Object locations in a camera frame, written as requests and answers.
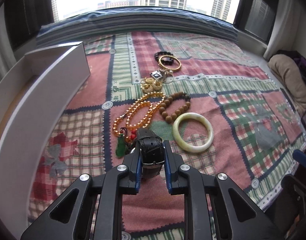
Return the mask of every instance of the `green jade pendant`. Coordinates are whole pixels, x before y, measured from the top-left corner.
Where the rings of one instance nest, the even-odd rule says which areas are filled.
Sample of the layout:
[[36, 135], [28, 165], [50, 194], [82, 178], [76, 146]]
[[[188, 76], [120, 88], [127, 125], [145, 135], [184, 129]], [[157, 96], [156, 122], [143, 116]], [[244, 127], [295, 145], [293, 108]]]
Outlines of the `green jade pendant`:
[[124, 134], [120, 134], [117, 138], [117, 147], [115, 150], [115, 154], [117, 157], [125, 156], [126, 144], [124, 141]]

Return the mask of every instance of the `black leather watch strap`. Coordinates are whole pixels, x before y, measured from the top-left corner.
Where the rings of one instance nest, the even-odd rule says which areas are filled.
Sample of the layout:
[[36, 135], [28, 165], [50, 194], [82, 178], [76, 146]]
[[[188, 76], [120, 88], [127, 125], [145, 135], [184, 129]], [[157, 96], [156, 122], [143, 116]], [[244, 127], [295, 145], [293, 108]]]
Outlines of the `black leather watch strap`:
[[162, 139], [146, 128], [136, 131], [136, 144], [140, 147], [142, 177], [152, 178], [160, 173], [164, 164], [164, 147]]

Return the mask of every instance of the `metal screw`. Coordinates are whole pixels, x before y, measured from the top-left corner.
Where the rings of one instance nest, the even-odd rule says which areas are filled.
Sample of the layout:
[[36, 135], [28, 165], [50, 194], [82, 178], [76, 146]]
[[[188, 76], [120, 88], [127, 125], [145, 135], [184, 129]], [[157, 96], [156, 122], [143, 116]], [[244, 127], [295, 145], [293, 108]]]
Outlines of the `metal screw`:
[[117, 170], [119, 170], [119, 171], [125, 171], [126, 169], [127, 169], [127, 166], [124, 165], [124, 164], [121, 164], [121, 165], [117, 166]]
[[189, 165], [186, 165], [186, 164], [182, 164], [182, 165], [180, 166], [180, 169], [181, 169], [182, 171], [188, 171], [188, 170], [190, 169], [190, 166], [189, 166]]
[[80, 176], [80, 180], [81, 181], [87, 181], [90, 178], [90, 176], [88, 174], [82, 174]]
[[220, 180], [226, 180], [228, 178], [228, 176], [225, 174], [225, 173], [219, 173], [217, 175], [217, 177], [220, 179]]

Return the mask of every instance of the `dark bead bracelet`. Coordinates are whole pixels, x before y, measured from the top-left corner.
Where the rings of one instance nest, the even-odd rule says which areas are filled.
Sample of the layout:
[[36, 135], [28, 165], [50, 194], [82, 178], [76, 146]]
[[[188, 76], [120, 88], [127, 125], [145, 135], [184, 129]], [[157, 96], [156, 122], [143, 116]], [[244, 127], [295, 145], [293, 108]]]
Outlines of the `dark bead bracelet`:
[[[173, 56], [173, 53], [171, 52], [167, 52], [167, 51], [159, 51], [157, 53], [154, 54], [154, 58], [155, 60], [158, 62], [158, 59], [160, 56], [163, 56], [163, 55], [170, 55], [170, 56]], [[172, 65], [173, 62], [174, 62], [174, 59], [172, 58], [168, 58], [168, 57], [164, 57], [162, 60], [161, 60], [162, 64], [163, 65]]]

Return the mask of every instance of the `beige pillow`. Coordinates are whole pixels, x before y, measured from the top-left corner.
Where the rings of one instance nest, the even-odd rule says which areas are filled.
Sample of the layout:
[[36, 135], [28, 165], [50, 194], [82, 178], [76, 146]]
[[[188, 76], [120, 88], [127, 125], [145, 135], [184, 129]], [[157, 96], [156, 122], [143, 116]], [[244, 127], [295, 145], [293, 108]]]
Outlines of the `beige pillow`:
[[277, 79], [289, 90], [296, 109], [302, 117], [306, 111], [306, 85], [301, 78], [297, 64], [292, 58], [278, 54], [270, 59], [268, 66]]

